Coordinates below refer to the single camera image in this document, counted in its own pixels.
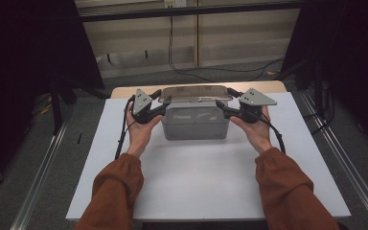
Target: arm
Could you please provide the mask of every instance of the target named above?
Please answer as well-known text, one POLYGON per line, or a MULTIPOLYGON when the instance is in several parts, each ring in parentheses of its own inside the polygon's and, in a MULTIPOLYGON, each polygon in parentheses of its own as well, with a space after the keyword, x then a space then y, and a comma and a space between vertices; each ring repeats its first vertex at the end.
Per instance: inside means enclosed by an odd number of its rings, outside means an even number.
MULTIPOLYGON (((263 114, 268 118, 267 106, 263 114)), ((291 158, 271 146, 268 126, 231 121, 243 129, 260 154, 256 158, 264 214, 270 229, 338 229, 336 221, 313 194, 312 181, 291 158)))
POLYGON ((96 176, 91 202, 75 229, 131 229, 134 201, 144 183, 139 157, 150 141, 152 129, 161 118, 157 116, 148 124, 140 125, 135 123, 130 112, 127 113, 129 148, 126 154, 96 176))

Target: container lid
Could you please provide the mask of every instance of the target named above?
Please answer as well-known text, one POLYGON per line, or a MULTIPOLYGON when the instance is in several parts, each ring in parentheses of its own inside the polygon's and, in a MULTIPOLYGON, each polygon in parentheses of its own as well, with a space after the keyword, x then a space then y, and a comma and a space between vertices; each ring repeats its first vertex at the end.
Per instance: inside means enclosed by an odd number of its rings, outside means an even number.
POLYGON ((232 96, 228 94, 225 86, 222 85, 196 85, 196 86, 177 86, 163 89, 159 102, 171 100, 172 103, 200 103, 231 101, 232 96))

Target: person's right hand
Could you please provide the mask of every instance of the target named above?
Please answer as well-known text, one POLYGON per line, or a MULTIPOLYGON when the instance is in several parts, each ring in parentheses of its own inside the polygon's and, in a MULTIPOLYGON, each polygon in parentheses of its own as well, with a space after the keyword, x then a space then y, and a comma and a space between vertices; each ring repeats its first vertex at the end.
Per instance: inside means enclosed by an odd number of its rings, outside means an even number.
MULTIPOLYGON (((269 122, 270 116, 268 115, 268 109, 266 105, 262 107, 262 112, 267 117, 269 122)), ((269 126, 265 123, 257 122, 255 124, 249 124, 237 117, 231 117, 230 120, 235 125, 243 129, 243 131, 246 133, 247 140, 259 154, 262 154, 266 150, 272 148, 270 143, 269 126)))

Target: gray floor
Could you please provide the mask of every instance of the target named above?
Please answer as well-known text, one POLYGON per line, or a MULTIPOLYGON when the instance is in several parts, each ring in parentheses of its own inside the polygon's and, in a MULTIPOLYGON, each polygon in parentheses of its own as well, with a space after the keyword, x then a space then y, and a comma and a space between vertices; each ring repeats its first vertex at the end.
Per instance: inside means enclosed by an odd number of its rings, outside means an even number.
MULTIPOLYGON (((232 64, 227 68, 253 69, 263 63, 232 64)), ((281 61, 266 70, 280 70, 281 61)), ((247 81, 260 75, 260 72, 233 73, 218 70, 198 70, 193 72, 212 81, 247 81)), ((266 72, 260 80, 271 80, 266 72)), ((194 76, 182 76, 173 71, 104 80, 106 92, 117 86, 160 85, 170 83, 205 82, 194 76)), ((294 80, 285 81, 287 90, 291 91, 303 115, 309 112, 305 108, 300 92, 294 87, 294 80)), ((65 214, 79 181, 83 164, 89 152, 98 122, 104 108, 104 100, 99 100, 77 91, 78 102, 70 107, 63 104, 63 111, 72 109, 72 117, 58 149, 47 180, 34 207, 27 229, 71 229, 74 222, 66 220, 65 214)), ((331 124, 333 132, 351 157, 357 170, 368 184, 368 134, 357 128, 355 118, 336 99, 335 117, 331 124)), ((310 130, 316 127, 308 121, 310 130)), ((42 161, 43 154, 50 145, 53 132, 53 115, 51 112, 37 114, 31 122, 29 133, 19 147, 17 154, 4 171, 4 182, 0 184, 0 229, 10 229, 18 209, 42 161)), ((332 172, 336 184, 348 204, 352 216, 340 219, 350 229, 368 229, 368 211, 358 197, 350 180, 321 133, 314 136, 324 159, 332 172)), ((266 229, 264 222, 207 222, 207 223, 158 223, 156 229, 266 229)))

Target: electrical outlet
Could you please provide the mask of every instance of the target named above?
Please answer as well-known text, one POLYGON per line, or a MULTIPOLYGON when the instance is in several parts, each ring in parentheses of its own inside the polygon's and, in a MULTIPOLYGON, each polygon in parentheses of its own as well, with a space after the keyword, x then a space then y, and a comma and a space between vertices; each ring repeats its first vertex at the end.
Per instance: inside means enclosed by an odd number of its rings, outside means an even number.
POLYGON ((175 1, 175 7, 177 8, 187 7, 187 0, 174 0, 174 1, 175 1))
POLYGON ((175 0, 164 0, 164 8, 174 8, 175 0))

